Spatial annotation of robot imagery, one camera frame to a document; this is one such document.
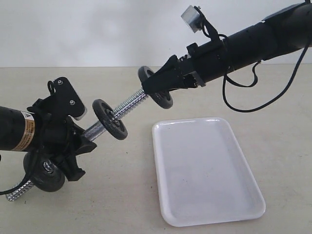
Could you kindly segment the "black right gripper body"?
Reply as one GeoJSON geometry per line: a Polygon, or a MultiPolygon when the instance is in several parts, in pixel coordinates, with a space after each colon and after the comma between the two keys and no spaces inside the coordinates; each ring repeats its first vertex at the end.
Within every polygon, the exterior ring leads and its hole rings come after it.
{"type": "Polygon", "coordinates": [[[229,49],[224,42],[207,42],[201,46],[187,46],[187,55],[179,59],[179,85],[205,86],[207,82],[224,76],[231,69],[229,49]]]}

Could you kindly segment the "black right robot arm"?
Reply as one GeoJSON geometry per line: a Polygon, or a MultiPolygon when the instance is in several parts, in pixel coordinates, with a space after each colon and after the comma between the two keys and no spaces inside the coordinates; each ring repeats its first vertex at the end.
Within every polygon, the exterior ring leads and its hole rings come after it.
{"type": "Polygon", "coordinates": [[[226,73],[311,46],[312,5],[298,3],[225,39],[187,47],[188,56],[171,56],[142,82],[147,94],[205,86],[226,73]]]}

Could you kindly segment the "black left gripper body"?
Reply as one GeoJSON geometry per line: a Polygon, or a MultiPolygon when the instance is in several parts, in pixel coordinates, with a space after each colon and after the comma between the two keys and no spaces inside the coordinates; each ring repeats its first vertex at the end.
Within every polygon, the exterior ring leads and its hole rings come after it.
{"type": "Polygon", "coordinates": [[[43,154],[53,155],[64,150],[70,135],[78,129],[72,118],[84,115],[84,105],[79,98],[39,98],[27,110],[27,166],[42,159],[43,154]]]}

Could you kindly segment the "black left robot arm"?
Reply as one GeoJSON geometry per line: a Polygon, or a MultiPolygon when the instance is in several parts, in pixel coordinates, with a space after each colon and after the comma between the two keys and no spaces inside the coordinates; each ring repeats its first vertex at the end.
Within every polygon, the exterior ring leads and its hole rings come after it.
{"type": "Polygon", "coordinates": [[[84,129],[73,118],[85,111],[81,102],[38,99],[26,111],[0,108],[0,148],[25,152],[26,177],[37,184],[78,181],[85,171],[77,156],[92,152],[97,145],[83,136],[84,129]]]}

